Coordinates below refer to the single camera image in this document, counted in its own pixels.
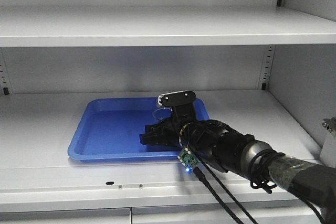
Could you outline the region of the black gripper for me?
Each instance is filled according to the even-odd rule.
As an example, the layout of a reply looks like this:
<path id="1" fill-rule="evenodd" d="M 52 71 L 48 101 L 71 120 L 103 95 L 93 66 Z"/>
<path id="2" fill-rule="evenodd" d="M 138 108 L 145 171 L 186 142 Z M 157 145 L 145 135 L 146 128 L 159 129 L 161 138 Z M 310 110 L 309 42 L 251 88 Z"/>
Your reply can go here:
<path id="1" fill-rule="evenodd" d="M 172 119 L 167 118 L 157 124 L 145 126 L 145 133 L 140 134 L 140 143 L 146 151 L 177 151 L 186 146 L 193 151 L 207 149 L 205 121 L 182 121 L 173 127 Z"/>

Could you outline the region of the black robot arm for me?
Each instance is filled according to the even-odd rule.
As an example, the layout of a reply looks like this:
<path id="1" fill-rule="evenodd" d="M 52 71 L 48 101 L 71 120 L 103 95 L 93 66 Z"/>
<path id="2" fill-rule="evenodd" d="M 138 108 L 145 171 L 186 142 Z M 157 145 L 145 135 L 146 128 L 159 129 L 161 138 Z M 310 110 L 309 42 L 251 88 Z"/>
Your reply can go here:
<path id="1" fill-rule="evenodd" d="M 250 181 L 253 189 L 271 194 L 280 187 L 304 202 L 321 223 L 335 223 L 335 168 L 277 152 L 253 135 L 243 135 L 218 120 L 167 118 L 145 126 L 143 145 L 181 147 L 220 172 L 232 172 Z"/>

